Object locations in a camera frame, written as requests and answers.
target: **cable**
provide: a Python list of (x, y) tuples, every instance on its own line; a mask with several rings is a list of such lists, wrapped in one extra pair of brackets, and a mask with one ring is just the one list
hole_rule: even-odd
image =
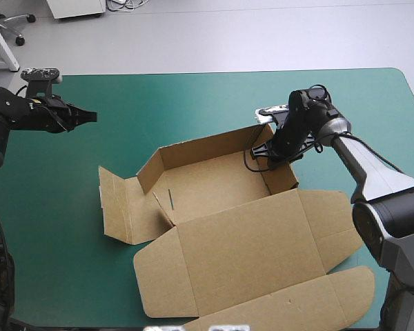
[(320, 137), (319, 139), (316, 139), (315, 141), (314, 141), (314, 143), (312, 143), (312, 144), (310, 144), (308, 147), (306, 147), (306, 148), (304, 148), (303, 150), (301, 150), (301, 151), (299, 151), (298, 153), (296, 153), (296, 154), (294, 154), (294, 155), (292, 155), (292, 156), (290, 156), (290, 157), (288, 157), (288, 158), (286, 158), (285, 160), (282, 160), (282, 161), (279, 161), (279, 162), (277, 162), (277, 163), (274, 163), (272, 166), (268, 166), (267, 168), (265, 168), (265, 169), (252, 169), (252, 168), (250, 168), (250, 166), (248, 165), (248, 163), (247, 163), (247, 157), (246, 157), (246, 150), (247, 149), (249, 149), (249, 148), (251, 148), (251, 146), (253, 146), (254, 145), (254, 143), (256, 142), (256, 139), (253, 141), (253, 143), (251, 144), (251, 146), (249, 147), (249, 148), (246, 148), (246, 149), (244, 149), (244, 151), (243, 151), (243, 153), (244, 153), (244, 165), (246, 166), (246, 168), (248, 169), (248, 170), (250, 170), (251, 172), (266, 172), (266, 171), (270, 171), (270, 170), (274, 170), (274, 169), (276, 169), (280, 164), (282, 164), (282, 163), (284, 163), (284, 162), (289, 162), (289, 161), (292, 161), (292, 160), (294, 160), (294, 159), (296, 159), (297, 157), (300, 157), (301, 155), (303, 155), (305, 152), (307, 152), (307, 151), (309, 151), (311, 148), (315, 148), (316, 149), (316, 151), (318, 152), (318, 153), (320, 153), (320, 152), (322, 152), (322, 151), (319, 151), (317, 148), (316, 148), (316, 146), (319, 146), (319, 145), (321, 145), (321, 141), (322, 141), (322, 139), (324, 139), (324, 138), (327, 138), (327, 137), (331, 137), (331, 136), (333, 136), (333, 138), (332, 138), (332, 140), (331, 140), (331, 145), (333, 145), (333, 142), (334, 142), (334, 139), (335, 138), (338, 138), (338, 137), (344, 137), (344, 138), (348, 138), (348, 139), (352, 139), (352, 140), (355, 140), (355, 141), (357, 141), (357, 142), (359, 142), (359, 143), (361, 143), (367, 150), (369, 150), (371, 153), (373, 153), (378, 159), (380, 159), (382, 162), (384, 162), (384, 163), (386, 163), (388, 166), (390, 166), (390, 167), (392, 167), (395, 171), (397, 171), (397, 172), (400, 172), (401, 174), (404, 174), (404, 172), (400, 169), (400, 168), (398, 168), (394, 163), (392, 163), (392, 162), (390, 162), (389, 160), (387, 160), (387, 159), (385, 159), (382, 155), (380, 155), (379, 153), (377, 153), (374, 149), (372, 149), (372, 147), (370, 147), (366, 142), (364, 142), (363, 140), (361, 140), (360, 138), (357, 138), (356, 136), (353, 136), (352, 134), (349, 134), (349, 133), (347, 133), (347, 132), (341, 132), (341, 133), (337, 133), (337, 132), (335, 132), (335, 133), (330, 133), (330, 134), (326, 134), (325, 136), (322, 136), (322, 137)]
[(116, 7), (115, 0), (106, 0), (106, 7), (110, 12), (133, 12), (135, 9), (144, 6), (148, 3), (149, 0), (140, 0), (138, 4), (135, 3), (135, 0), (126, 0), (125, 3), (119, 4), (120, 6)]
[(21, 87), (19, 88), (19, 90), (15, 92), (15, 95), (19, 95), (19, 94), (20, 94), (20, 92), (21, 92), (21, 91), (23, 91), (23, 90), (24, 90), (25, 88), (27, 88), (27, 87), (28, 87), (27, 85), (23, 85), (23, 86), (21, 86)]
[[(0, 239), (1, 239), (1, 244), (3, 245), (3, 250), (5, 251), (5, 260), (6, 260), (6, 274), (8, 276), (8, 286), (11, 286), (12, 284), (12, 268), (11, 268), (11, 262), (9, 260), (9, 253), (8, 253), (8, 245), (6, 244), (6, 238), (5, 238), (5, 232), (3, 231), (3, 227), (1, 226), (1, 222), (0, 222)], [(11, 293), (10, 291), (8, 291), (8, 302), (6, 303), (6, 311), (5, 314), (3, 316), (3, 321), (2, 321), (2, 328), (3, 331), (6, 331), (7, 325), (8, 325), (8, 321), (9, 321), (9, 317), (10, 317), (10, 313), (11, 313)]]
[(312, 96), (310, 96), (310, 93), (309, 92), (307, 92), (307, 95), (308, 95), (308, 97), (310, 98), (310, 99), (313, 99), (313, 100), (316, 100), (316, 101), (325, 101), (326, 100), (326, 98), (328, 97), (328, 99), (330, 100), (330, 102), (331, 102), (331, 95), (330, 95), (330, 92), (326, 89), (326, 87), (325, 86), (323, 86), (322, 84), (315, 84), (315, 85), (313, 85), (313, 86), (310, 86), (308, 89), (309, 90), (311, 90), (312, 88), (315, 88), (315, 87), (318, 87), (318, 88), (321, 88), (321, 89), (323, 89), (324, 90), (324, 96), (322, 97), (322, 98), (313, 98)]
[(380, 155), (379, 153), (377, 153), (374, 149), (372, 149), (372, 147), (370, 147), (365, 141), (361, 140), (360, 138), (357, 138), (356, 136), (353, 136), (351, 134), (348, 133), (338, 133), (337, 134), (338, 137), (344, 137), (344, 138), (349, 138), (352, 140), (356, 140), (357, 142), (361, 143), (363, 146), (365, 146), (365, 148), (367, 150), (369, 150), (370, 152), (372, 152), (376, 157), (378, 157), (382, 162), (386, 163), (387, 165), (389, 165), (390, 167), (394, 168), (395, 171), (400, 172), (401, 174), (404, 174), (403, 171), (401, 171), (394, 163), (391, 163), (391, 161), (388, 161), (387, 159), (385, 159), (382, 155)]

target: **green mat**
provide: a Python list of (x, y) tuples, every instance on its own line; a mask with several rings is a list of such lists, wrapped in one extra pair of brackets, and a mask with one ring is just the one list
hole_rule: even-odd
[[(414, 97), (395, 69), (64, 77), (63, 99), (98, 112), (69, 134), (13, 132), (0, 169), (0, 215), (17, 264), (16, 318), (35, 325), (175, 324), (143, 312), (129, 246), (103, 235), (98, 165), (134, 176), (162, 145), (254, 124), (254, 110), (324, 84), (353, 132), (414, 176)], [(331, 149), (293, 164), (302, 189), (355, 184)], [(365, 248), (376, 297), (355, 325), (377, 326), (387, 273)]]

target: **white cable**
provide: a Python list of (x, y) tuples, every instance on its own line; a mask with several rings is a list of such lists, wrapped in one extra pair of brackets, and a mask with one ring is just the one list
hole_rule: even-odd
[(110, 10), (117, 12), (133, 12), (133, 10), (141, 6), (144, 6), (148, 2), (149, 0), (140, 0), (140, 2), (136, 4), (135, 0), (126, 0), (125, 4), (120, 4), (118, 7), (115, 6), (115, 1), (113, 0), (108, 0), (106, 3)]

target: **gray floor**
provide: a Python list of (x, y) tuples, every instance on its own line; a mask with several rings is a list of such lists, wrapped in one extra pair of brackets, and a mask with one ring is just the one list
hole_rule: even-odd
[[(45, 0), (0, 0), (26, 44), (21, 67), (137, 74), (393, 67), (414, 92), (414, 1), (150, 0), (132, 14), (57, 21)], [(18, 88), (18, 75), (0, 72)]]

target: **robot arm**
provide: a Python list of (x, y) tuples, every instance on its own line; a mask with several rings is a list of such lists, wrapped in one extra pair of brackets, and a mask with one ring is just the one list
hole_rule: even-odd
[(267, 157), (269, 168), (300, 159), (313, 146), (335, 149), (357, 184), (351, 197), (355, 227), (391, 273), (379, 327), (414, 331), (414, 178), (351, 134), (324, 86), (293, 91), (288, 105), (259, 109), (256, 117), (277, 125), (270, 141), (251, 150), (253, 158)]
[(87, 112), (52, 94), (52, 84), (61, 81), (58, 69), (26, 69), (21, 78), (28, 82), (26, 97), (0, 88), (0, 167), (11, 130), (59, 133), (96, 122), (97, 113)]
[[(52, 94), (52, 84), (60, 82), (58, 69), (27, 69), (21, 73), (21, 78), (28, 82), (26, 97), (0, 88), (0, 167), (11, 130), (59, 133), (97, 121), (97, 113), (81, 110)], [(37, 330), (10, 318), (13, 307), (14, 262), (0, 225), (0, 331)]]

